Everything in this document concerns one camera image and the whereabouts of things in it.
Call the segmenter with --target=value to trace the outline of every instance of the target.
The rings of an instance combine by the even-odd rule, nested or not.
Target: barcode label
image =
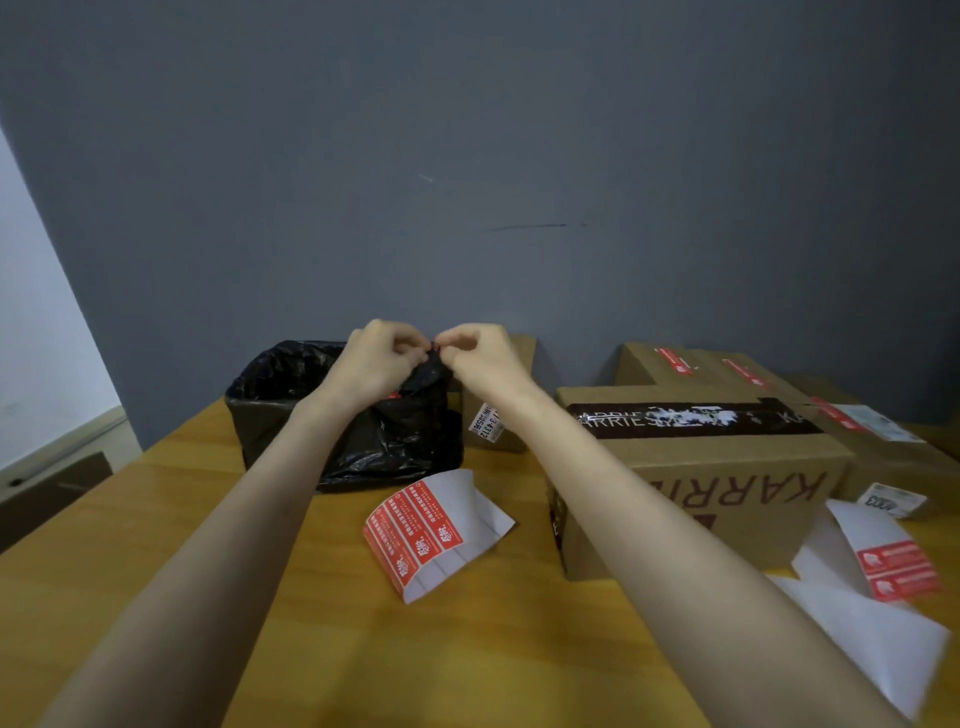
[[[833,406],[883,440],[895,443],[921,443],[924,441],[866,404],[834,404]]]
[[[910,491],[902,491],[882,483],[874,483],[857,500],[860,505],[876,508],[893,516],[895,519],[905,519],[926,502],[926,496]]]
[[[470,425],[470,432],[473,432],[490,443],[495,443],[500,438],[503,429],[504,427],[500,423],[500,416],[497,414],[496,409],[489,406],[486,402],[480,407],[477,416],[473,418],[473,424]]]

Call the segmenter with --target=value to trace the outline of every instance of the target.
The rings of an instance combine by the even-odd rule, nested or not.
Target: trash bin
[[[346,344],[283,341],[267,349],[227,389],[225,400],[249,468],[280,432],[298,401],[316,389]],[[452,373],[436,352],[394,395],[368,407],[334,445],[321,493],[409,485],[460,467],[461,417],[447,408]]]

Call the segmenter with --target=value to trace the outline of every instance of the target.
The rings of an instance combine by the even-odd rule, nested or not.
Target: table surface
[[[361,526],[389,493],[315,497],[227,726],[705,725],[612,581],[569,583],[529,454],[464,467],[517,527],[404,605]],[[217,402],[0,556],[0,726],[27,726],[243,473]],[[909,523],[960,627],[960,518]],[[952,643],[921,725],[956,725]]]

